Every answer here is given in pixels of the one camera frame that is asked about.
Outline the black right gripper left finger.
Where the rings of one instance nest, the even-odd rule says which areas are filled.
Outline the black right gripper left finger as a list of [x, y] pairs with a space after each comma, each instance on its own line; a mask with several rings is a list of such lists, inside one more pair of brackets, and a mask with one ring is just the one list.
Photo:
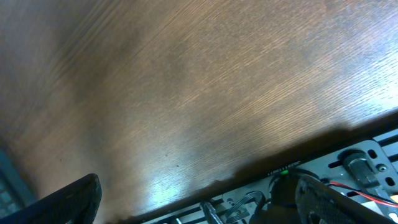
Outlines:
[[88, 174], [12, 215], [1, 224], [92, 224], [102, 198], [99, 177]]

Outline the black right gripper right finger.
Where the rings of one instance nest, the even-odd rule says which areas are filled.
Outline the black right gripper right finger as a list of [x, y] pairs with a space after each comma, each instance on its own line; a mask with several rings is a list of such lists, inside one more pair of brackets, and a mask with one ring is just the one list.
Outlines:
[[295, 203], [302, 223], [395, 224], [311, 177], [298, 180]]

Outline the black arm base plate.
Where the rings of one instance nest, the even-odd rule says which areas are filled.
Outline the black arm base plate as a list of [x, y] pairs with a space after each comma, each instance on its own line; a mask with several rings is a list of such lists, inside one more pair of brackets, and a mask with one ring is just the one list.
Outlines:
[[142, 223], [302, 223], [295, 203], [302, 177], [311, 177], [396, 223], [397, 131], [284, 164], [214, 197], [146, 216]]

